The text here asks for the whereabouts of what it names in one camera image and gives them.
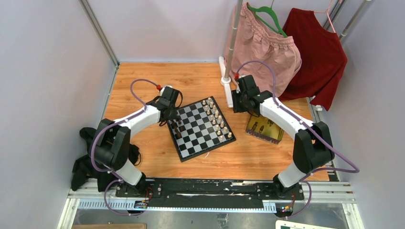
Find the yellow transparent piece tray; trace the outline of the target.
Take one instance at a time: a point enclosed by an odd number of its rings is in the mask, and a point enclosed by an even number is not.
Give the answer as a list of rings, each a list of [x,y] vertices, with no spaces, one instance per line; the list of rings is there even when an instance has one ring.
[[[284,130],[268,118],[251,115],[245,133],[257,139],[278,145],[283,138]]]

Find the dark chess piece cluster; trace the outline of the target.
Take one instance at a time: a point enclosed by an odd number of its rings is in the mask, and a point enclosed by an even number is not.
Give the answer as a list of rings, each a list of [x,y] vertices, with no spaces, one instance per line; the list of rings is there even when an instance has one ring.
[[[177,116],[175,119],[171,121],[171,126],[174,131],[175,139],[182,138],[182,132],[185,131],[185,127],[182,124],[182,120],[180,116]]]

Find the black white chess board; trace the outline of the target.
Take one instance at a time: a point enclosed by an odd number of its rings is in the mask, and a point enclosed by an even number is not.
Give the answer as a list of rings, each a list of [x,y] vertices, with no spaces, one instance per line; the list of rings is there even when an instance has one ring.
[[[214,145],[211,140],[209,140],[208,143],[206,142],[206,140],[209,139],[209,135],[205,133],[206,136],[203,136],[201,133],[203,122],[201,120],[200,111],[198,110],[201,107],[198,103],[202,100],[185,105],[177,110],[177,114],[180,116],[182,124],[185,127],[185,131],[181,133],[182,138],[175,139],[174,131],[171,126],[172,120],[167,122],[169,132],[181,162],[185,162],[236,141],[219,143],[217,145]]]

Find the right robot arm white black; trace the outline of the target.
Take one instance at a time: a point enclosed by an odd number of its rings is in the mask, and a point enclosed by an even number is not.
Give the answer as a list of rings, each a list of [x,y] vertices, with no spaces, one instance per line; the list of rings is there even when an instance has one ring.
[[[329,128],[324,122],[314,123],[301,117],[271,92],[261,92],[251,75],[238,78],[236,84],[238,88],[231,91],[235,113],[261,115],[277,124],[294,141],[292,163],[273,178],[273,194],[285,199],[306,175],[335,158],[330,149]]]

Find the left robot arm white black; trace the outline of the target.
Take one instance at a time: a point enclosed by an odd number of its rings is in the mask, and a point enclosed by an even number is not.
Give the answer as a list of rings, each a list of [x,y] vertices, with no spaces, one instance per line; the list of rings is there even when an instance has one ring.
[[[183,95],[171,86],[157,86],[160,94],[145,103],[138,111],[116,120],[103,119],[90,143],[88,154],[93,168],[98,172],[113,174],[118,182],[127,183],[128,191],[135,197],[146,192],[144,174],[130,161],[131,138],[154,124],[164,124],[178,118],[178,99]]]

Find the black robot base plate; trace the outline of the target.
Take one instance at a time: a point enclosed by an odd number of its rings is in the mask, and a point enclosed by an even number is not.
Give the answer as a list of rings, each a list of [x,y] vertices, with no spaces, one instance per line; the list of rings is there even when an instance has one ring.
[[[149,178],[144,190],[119,184],[115,196],[145,200],[149,209],[212,212],[265,212],[290,216],[304,200],[303,188],[274,185],[272,181]]]

